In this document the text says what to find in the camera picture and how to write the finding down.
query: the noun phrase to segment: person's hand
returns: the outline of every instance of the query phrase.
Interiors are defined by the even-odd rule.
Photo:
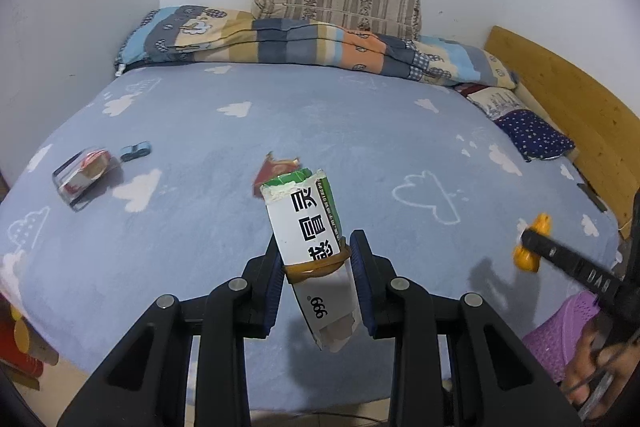
[[[598,367],[602,367],[609,362],[609,359],[622,349],[624,345],[614,344],[613,346],[608,346],[600,352],[598,359],[594,360],[591,356],[591,343],[595,340],[596,334],[597,329],[595,319],[591,319],[585,324],[584,328],[582,328],[582,334],[575,347],[574,358],[566,367],[566,374],[564,382],[562,383],[562,389],[570,389],[574,385],[578,384],[580,380],[590,377]],[[613,373],[614,380],[600,400],[599,404],[593,408],[593,411],[590,414],[590,419],[599,418],[607,412],[614,400],[618,395],[620,395],[623,387],[629,381],[629,378],[639,361],[640,346],[638,346],[638,344],[633,344],[629,346],[620,357],[614,360],[609,367],[607,367],[607,370]],[[589,394],[589,386],[584,385],[569,394],[567,398],[569,402],[581,405],[588,399]]]

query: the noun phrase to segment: folded quilt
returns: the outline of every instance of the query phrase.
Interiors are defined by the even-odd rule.
[[[253,19],[248,12],[180,6],[149,13],[118,54],[118,70],[157,62],[308,64],[429,84],[515,88],[494,56],[437,38],[400,39],[311,20]]]

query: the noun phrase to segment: red object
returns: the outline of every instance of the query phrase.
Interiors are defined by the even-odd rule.
[[[111,159],[111,155],[109,154],[108,150],[100,149],[99,151],[92,151],[80,162],[80,168],[86,169],[89,165],[91,165],[91,163],[100,159],[101,156],[104,156],[107,161]]]
[[[0,359],[30,377],[42,375],[42,362],[18,350],[14,341],[14,322],[7,319],[0,321]]]
[[[290,172],[297,171],[298,169],[300,169],[300,160],[298,158],[292,160],[274,160],[273,154],[269,153],[264,159],[258,175],[255,177],[254,196],[256,198],[262,198],[260,186],[263,183],[273,180],[276,176],[289,174]]]

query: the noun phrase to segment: bed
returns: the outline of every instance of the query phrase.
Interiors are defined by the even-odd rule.
[[[574,165],[610,206],[628,239],[640,187],[640,152],[629,143],[640,135],[640,119],[593,77],[516,33],[494,26],[484,48],[518,73],[521,84],[574,140],[579,149]]]
[[[145,140],[152,153],[109,172],[82,210],[55,192],[51,173],[79,150]],[[264,252],[271,229],[252,182],[269,152],[324,169],[343,229],[364,229],[399,274],[447,297],[478,291],[519,335],[578,291],[546,264],[537,275],[513,266],[539,212],[558,240],[614,261],[616,218],[577,187],[572,163],[524,161],[452,89],[318,66],[192,63],[127,71],[44,142],[0,206],[3,292],[92,371],[156,297],[205,295]],[[339,353],[320,351],[286,284],[268,339],[246,343],[250,406],[387,397],[392,359],[393,343],[364,328]]]

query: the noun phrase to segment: cardboard box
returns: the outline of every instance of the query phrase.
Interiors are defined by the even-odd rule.
[[[344,240],[324,172],[302,169],[283,174],[260,190],[285,266],[340,254]],[[360,324],[351,260],[322,277],[294,282],[293,291],[320,349],[342,348]]]

